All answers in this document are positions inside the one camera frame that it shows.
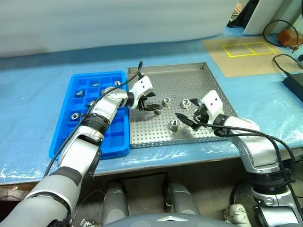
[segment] metal leg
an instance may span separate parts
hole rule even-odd
[[[122,185],[118,182],[110,182],[104,197],[102,225],[128,216],[128,206]]]
[[[199,209],[187,188],[180,183],[169,183],[164,192],[166,212],[200,215]]]

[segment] orange object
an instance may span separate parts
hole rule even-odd
[[[303,36],[300,32],[298,44],[303,43]],[[283,46],[294,46],[297,43],[297,35],[294,30],[285,29],[280,34],[278,34],[278,39]]]

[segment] blue plastic tray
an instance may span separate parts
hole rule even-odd
[[[89,102],[96,100],[103,89],[115,86],[115,81],[125,82],[125,73],[123,71],[113,71],[76,74],[72,76],[48,153],[50,158],[54,157],[58,148],[81,119],[78,118],[73,121],[71,115],[73,113],[85,114]],[[78,91],[84,92],[83,97],[76,96]],[[129,110],[127,107],[118,109],[113,122],[104,135],[100,148],[101,159],[125,156],[129,153]]]

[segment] black power adapter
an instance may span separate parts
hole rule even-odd
[[[303,101],[303,73],[288,74],[283,84]]]

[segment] perforated metal tray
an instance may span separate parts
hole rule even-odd
[[[137,68],[129,68],[129,77],[136,71]],[[177,132],[169,129],[170,120],[177,119],[175,113],[185,114],[190,119],[193,117],[197,107],[192,104],[188,109],[182,109],[180,102],[183,99],[200,98],[210,90],[217,91],[223,101],[223,111],[226,115],[237,116],[205,62],[143,67],[141,72],[150,78],[156,94],[155,97],[149,98],[147,103],[161,105],[162,100],[169,97],[172,104],[170,107],[163,107],[162,115],[138,109],[130,111],[131,148],[224,140],[204,127],[194,131],[180,123]]]

